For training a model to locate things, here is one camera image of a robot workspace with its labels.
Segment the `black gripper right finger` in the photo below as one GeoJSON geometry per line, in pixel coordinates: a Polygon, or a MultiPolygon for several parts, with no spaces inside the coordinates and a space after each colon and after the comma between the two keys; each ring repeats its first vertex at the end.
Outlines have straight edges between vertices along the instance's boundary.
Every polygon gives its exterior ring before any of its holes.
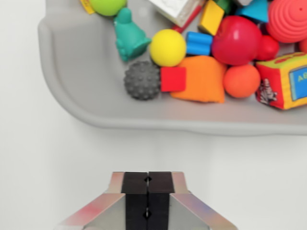
{"type": "Polygon", "coordinates": [[[149,172],[149,230],[236,230],[188,190],[183,172],[149,172]]]}

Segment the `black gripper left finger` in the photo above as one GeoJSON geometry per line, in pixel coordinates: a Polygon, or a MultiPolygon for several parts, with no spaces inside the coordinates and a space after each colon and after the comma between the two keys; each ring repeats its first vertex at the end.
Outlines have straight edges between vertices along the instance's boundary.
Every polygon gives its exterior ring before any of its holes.
{"type": "Polygon", "coordinates": [[[56,230],[147,229],[147,173],[113,172],[108,189],[56,230]]]}

